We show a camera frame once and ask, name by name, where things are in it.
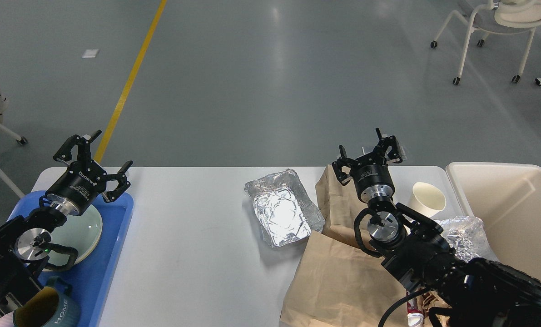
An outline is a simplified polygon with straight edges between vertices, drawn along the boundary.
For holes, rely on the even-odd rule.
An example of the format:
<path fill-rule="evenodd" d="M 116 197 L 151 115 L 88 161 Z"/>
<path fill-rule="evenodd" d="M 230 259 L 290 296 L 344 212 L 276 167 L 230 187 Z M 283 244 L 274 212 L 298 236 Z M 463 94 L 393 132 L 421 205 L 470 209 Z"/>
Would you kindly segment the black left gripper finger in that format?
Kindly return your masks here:
<path fill-rule="evenodd" d="M 133 165 L 133 161 L 127 161 L 121 166 L 117 173 L 104 174 L 100 179 L 101 184 L 104 186 L 103 191 L 100 193 L 105 203 L 115 202 L 125 191 L 130 187 L 131 182 L 127 178 L 127 171 Z M 117 186 L 113 190 L 106 190 L 108 182 L 117 182 Z"/>
<path fill-rule="evenodd" d="M 69 137 L 54 154 L 54 161 L 64 163 L 69 166 L 69 161 L 73 159 L 72 149 L 77 146 L 76 161 L 83 165 L 85 169 L 91 168 L 93 164 L 90 145 L 102 134 L 101 130 L 96 130 L 91 136 L 79 136 L 77 134 Z"/>

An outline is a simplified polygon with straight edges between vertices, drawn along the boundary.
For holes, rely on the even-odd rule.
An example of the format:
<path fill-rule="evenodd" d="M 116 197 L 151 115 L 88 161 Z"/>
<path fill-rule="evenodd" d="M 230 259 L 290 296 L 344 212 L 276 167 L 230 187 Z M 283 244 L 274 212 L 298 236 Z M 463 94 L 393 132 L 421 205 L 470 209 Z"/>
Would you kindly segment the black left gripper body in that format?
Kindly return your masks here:
<path fill-rule="evenodd" d="M 106 190 L 106 174 L 95 161 L 73 161 L 45 192 L 45 197 L 64 215 L 80 216 Z"/>

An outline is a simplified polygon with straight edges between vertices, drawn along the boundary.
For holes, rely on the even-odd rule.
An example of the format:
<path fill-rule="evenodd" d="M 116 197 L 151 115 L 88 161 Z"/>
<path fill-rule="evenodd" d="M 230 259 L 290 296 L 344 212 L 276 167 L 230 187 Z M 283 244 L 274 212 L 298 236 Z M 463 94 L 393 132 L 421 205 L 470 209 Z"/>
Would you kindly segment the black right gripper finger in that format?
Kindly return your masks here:
<path fill-rule="evenodd" d="M 358 160 L 349 158 L 343 145 L 339 145 L 338 148 L 340 156 L 331 164 L 331 166 L 334 170 L 337 181 L 342 186 L 346 186 L 352 180 L 351 172 L 358 167 Z M 349 168 L 350 171 L 345 173 L 342 169 L 343 167 Z"/>
<path fill-rule="evenodd" d="M 360 165 L 364 166 L 388 166 L 401 164 L 407 159 L 404 148 L 400 145 L 396 136 L 384 134 L 379 128 L 375 128 L 378 143 L 370 153 L 360 157 Z"/>

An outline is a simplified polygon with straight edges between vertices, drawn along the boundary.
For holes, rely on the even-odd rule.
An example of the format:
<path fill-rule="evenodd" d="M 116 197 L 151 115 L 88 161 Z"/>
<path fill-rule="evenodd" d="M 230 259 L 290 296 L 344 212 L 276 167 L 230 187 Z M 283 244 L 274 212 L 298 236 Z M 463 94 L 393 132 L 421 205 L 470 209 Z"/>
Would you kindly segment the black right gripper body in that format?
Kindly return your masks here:
<path fill-rule="evenodd" d="M 362 165 L 350 170 L 358 199 L 368 203 L 376 197 L 393 198 L 395 186 L 388 165 Z"/>

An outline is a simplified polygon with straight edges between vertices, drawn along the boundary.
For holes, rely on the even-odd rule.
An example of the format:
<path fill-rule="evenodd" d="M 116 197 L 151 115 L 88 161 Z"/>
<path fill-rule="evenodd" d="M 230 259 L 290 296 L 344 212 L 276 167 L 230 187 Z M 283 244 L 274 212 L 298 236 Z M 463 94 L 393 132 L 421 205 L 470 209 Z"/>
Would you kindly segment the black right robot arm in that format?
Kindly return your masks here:
<path fill-rule="evenodd" d="M 331 166 L 338 182 L 354 182 L 366 207 L 353 222 L 355 240 L 407 291 L 380 318 L 384 326 L 400 306 L 430 291 L 447 307 L 431 307 L 429 321 L 440 327 L 541 327 L 541 281 L 509 265 L 485 258 L 468 262 L 441 235 L 443 228 L 403 203 L 394 203 L 395 186 L 388 166 L 401 163 L 404 151 L 395 136 L 376 128 L 378 143 L 359 158 L 340 157 Z"/>

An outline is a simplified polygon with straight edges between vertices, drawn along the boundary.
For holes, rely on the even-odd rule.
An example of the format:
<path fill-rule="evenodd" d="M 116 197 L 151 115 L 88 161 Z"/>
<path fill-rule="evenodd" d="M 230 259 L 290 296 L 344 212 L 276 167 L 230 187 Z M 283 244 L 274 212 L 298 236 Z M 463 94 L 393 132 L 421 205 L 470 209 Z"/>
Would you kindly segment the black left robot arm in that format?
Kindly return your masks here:
<path fill-rule="evenodd" d="M 54 154 L 67 170 L 40 196 L 38 207 L 0 227 L 0 317 L 25 306 L 43 287 L 38 281 L 44 269 L 62 273 L 79 256 L 74 247 L 53 242 L 52 232 L 69 217 L 80 217 L 100 195 L 115 202 L 130 187 L 127 161 L 117 173 L 109 174 L 96 162 L 90 145 L 101 135 L 70 136 Z"/>

